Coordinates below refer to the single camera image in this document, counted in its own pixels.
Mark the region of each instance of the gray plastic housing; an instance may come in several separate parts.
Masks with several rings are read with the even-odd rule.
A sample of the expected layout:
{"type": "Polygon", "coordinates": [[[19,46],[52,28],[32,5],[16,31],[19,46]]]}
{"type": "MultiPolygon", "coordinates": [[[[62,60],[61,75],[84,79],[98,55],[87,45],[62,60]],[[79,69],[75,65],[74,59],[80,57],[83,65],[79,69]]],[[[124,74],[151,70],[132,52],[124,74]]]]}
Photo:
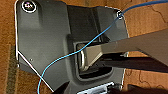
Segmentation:
{"type": "MultiPolygon", "coordinates": [[[[55,59],[76,51],[78,43],[87,43],[106,29],[117,17],[118,9],[108,7],[69,6],[61,1],[36,0],[36,10],[22,9],[24,0],[16,3],[16,50],[42,74],[55,59]]],[[[94,42],[105,43],[128,38],[124,17],[94,42]]],[[[20,69],[34,73],[18,56],[20,69]]],[[[69,94],[76,94],[101,84],[122,84],[123,68],[112,68],[104,75],[83,79],[79,76],[77,55],[62,59],[49,67],[44,75],[49,86],[56,90],[70,81],[69,94]]]]}

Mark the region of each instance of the gray surface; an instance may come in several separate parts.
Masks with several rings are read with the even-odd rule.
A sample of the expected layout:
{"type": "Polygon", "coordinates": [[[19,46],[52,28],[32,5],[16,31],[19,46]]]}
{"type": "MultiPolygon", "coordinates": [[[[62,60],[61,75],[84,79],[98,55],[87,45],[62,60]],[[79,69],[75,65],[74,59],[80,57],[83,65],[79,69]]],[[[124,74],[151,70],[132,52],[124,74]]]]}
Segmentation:
{"type": "MultiPolygon", "coordinates": [[[[19,51],[29,61],[32,59],[30,63],[32,63],[35,69],[41,74],[43,69],[49,63],[58,57],[69,53],[68,46],[71,43],[67,42],[67,35],[71,32],[67,5],[65,3],[52,0],[37,0],[37,2],[37,10],[32,14],[28,14],[20,7],[22,1],[18,1],[16,16],[19,51]]],[[[108,24],[103,23],[102,20],[108,23],[113,20],[112,15],[105,16],[101,14],[104,11],[102,8],[103,7],[100,7],[100,9],[98,8],[97,10],[100,11],[99,16],[103,17],[99,18],[101,30],[108,26],[108,24]]],[[[116,37],[114,39],[111,38],[110,41],[113,41],[116,38],[118,40],[127,37],[124,20],[122,20],[122,22],[119,24],[122,25],[119,25],[119,27],[116,25],[117,27],[113,29],[113,32],[111,32],[114,33],[116,37]]],[[[46,71],[44,79],[53,90],[56,90],[60,85],[68,81],[70,81],[70,94],[75,94],[79,91],[112,81],[114,83],[122,83],[124,73],[123,68],[113,68],[111,73],[97,78],[79,78],[77,62],[74,60],[75,57],[76,55],[60,60],[46,71]]],[[[27,66],[27,64],[20,57],[19,62],[27,66]]],[[[29,70],[26,67],[22,67],[21,69],[25,71],[29,70]]]]}

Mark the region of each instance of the cable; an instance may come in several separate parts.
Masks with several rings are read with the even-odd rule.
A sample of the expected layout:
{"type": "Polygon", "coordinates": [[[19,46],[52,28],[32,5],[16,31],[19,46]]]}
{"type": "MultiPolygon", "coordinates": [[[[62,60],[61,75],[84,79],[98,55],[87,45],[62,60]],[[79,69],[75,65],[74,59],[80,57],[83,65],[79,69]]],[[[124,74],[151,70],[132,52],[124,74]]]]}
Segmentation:
{"type": "Polygon", "coordinates": [[[133,8],[137,8],[137,7],[141,7],[141,6],[147,6],[147,5],[152,5],[152,4],[160,4],[160,3],[167,3],[167,2],[168,2],[168,0],[151,1],[151,2],[146,2],[146,3],[134,5],[134,6],[132,6],[132,7],[127,8],[126,10],[124,10],[124,11],[111,23],[111,25],[110,25],[109,27],[107,27],[103,32],[101,32],[101,33],[98,34],[95,38],[93,38],[93,39],[92,39],[89,43],[87,43],[83,48],[81,48],[80,50],[78,50],[78,51],[76,51],[76,52],[73,52],[73,53],[70,53],[70,54],[68,54],[68,55],[62,56],[62,57],[60,57],[60,58],[54,60],[52,63],[50,63],[50,64],[44,69],[44,71],[42,72],[42,75],[41,75],[41,77],[40,77],[40,80],[39,80],[39,83],[38,83],[38,87],[37,87],[37,93],[40,94],[39,89],[40,89],[40,83],[41,83],[41,80],[42,80],[41,78],[44,76],[45,71],[46,71],[51,65],[53,65],[55,62],[57,62],[57,61],[59,61],[59,60],[61,60],[61,59],[64,59],[64,58],[66,58],[66,57],[69,57],[69,56],[72,56],[72,55],[74,55],[74,54],[77,54],[77,53],[79,53],[80,51],[82,51],[83,49],[85,49],[85,48],[86,48],[89,44],[91,44],[95,39],[97,39],[99,36],[101,36],[103,33],[105,33],[108,29],[110,29],[111,26],[112,26],[120,17],[122,17],[125,12],[127,12],[128,10],[131,10],[131,9],[133,9],[133,8]]]}

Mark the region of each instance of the blue cable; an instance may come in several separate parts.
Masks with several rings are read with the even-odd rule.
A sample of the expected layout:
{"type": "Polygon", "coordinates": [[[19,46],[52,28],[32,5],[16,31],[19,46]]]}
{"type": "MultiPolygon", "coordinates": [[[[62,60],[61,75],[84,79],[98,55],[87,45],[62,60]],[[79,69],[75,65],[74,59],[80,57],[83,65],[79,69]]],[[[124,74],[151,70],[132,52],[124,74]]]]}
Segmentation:
{"type": "Polygon", "coordinates": [[[146,2],[146,3],[142,3],[142,4],[138,4],[138,5],[134,5],[134,6],[131,6],[129,8],[127,8],[126,10],[124,10],[112,23],[109,27],[107,27],[103,32],[101,32],[100,34],[98,34],[96,37],[94,37],[89,43],[87,43],[83,48],[81,48],[80,50],[76,51],[76,52],[73,52],[73,53],[70,53],[68,55],[65,55],[65,56],[62,56],[56,60],[54,60],[52,63],[50,63],[43,71],[41,77],[40,77],[40,80],[39,80],[39,83],[38,83],[38,87],[37,87],[37,93],[40,94],[40,83],[41,83],[41,78],[44,76],[46,70],[51,66],[53,65],[55,62],[61,60],[61,59],[64,59],[66,57],[69,57],[69,56],[72,56],[74,54],[77,54],[79,53],[80,51],[82,51],[83,49],[85,49],[88,45],[90,45],[95,39],[97,39],[98,37],[100,37],[103,33],[105,33],[107,30],[109,30],[111,28],[111,26],[113,26],[113,24],[120,18],[123,16],[124,13],[126,13],[128,10],[131,10],[133,8],[137,8],[137,7],[142,7],[142,6],[147,6],[147,5],[152,5],[152,4],[160,4],[160,3],[168,3],[168,0],[159,0],[159,1],[151,1],[151,2],[146,2]]]}

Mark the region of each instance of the circular logo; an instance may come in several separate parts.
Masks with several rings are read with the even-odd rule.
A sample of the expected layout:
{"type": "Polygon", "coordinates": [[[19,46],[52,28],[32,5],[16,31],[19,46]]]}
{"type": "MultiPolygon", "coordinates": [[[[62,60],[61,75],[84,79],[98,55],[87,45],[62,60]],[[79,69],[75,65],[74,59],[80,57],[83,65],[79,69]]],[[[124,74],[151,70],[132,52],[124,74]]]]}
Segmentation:
{"type": "Polygon", "coordinates": [[[22,3],[22,8],[27,13],[33,13],[36,11],[36,4],[32,1],[25,1],[22,3]]]}

